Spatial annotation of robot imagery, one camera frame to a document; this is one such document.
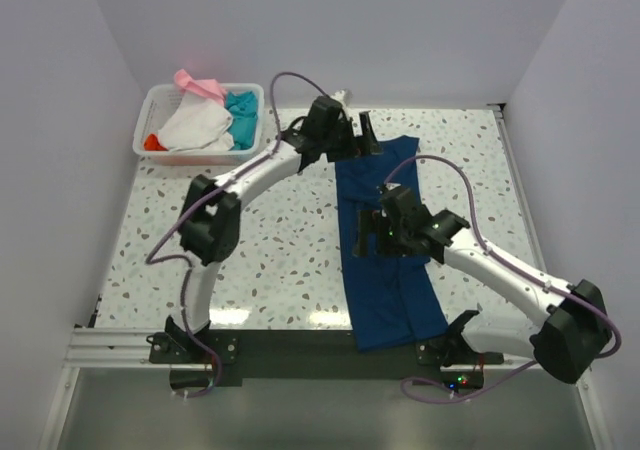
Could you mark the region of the blue mickey t-shirt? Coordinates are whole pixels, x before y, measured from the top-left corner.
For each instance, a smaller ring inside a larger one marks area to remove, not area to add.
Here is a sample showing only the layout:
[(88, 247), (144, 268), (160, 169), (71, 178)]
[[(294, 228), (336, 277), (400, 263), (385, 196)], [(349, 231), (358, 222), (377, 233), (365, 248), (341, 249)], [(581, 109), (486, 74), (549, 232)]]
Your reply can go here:
[(367, 256), (353, 254), (358, 212), (380, 208), (378, 186), (418, 146), (417, 138), (401, 136), (384, 141), (380, 155), (335, 164), (343, 284), (361, 352), (437, 337), (448, 328), (426, 272), (428, 258), (381, 256), (374, 238)]

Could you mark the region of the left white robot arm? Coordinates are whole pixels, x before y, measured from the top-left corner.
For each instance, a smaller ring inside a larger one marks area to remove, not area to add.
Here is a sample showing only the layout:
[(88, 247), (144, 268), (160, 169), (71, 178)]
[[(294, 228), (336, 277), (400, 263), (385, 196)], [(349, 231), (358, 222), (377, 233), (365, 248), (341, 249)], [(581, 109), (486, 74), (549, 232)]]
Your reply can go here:
[(209, 305), (218, 271), (239, 243), (242, 211), (272, 186), (321, 158), (334, 163), (381, 154), (367, 111), (359, 114), (359, 129), (356, 135), (353, 119), (339, 101), (320, 96), (307, 115), (280, 131), (256, 157), (215, 179), (199, 175), (191, 181), (176, 229), (189, 268), (180, 291), (179, 314), (165, 327), (173, 341), (188, 352), (213, 351), (207, 342)]

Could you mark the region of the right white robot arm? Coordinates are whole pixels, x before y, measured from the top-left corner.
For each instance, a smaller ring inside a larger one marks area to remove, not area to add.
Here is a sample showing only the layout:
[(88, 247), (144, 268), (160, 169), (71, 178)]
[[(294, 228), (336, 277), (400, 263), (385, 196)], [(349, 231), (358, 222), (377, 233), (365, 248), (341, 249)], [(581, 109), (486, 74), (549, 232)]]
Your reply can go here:
[(530, 358), (555, 379), (574, 384), (618, 342), (596, 285), (571, 284), (533, 268), (485, 240), (463, 217), (449, 210), (431, 213), (407, 186), (382, 188), (378, 208), (358, 212), (354, 253), (364, 257), (371, 249), (381, 256), (427, 256), (449, 266), (496, 292), (531, 322), (529, 336), (505, 325), (462, 330), (462, 340), (477, 353)]

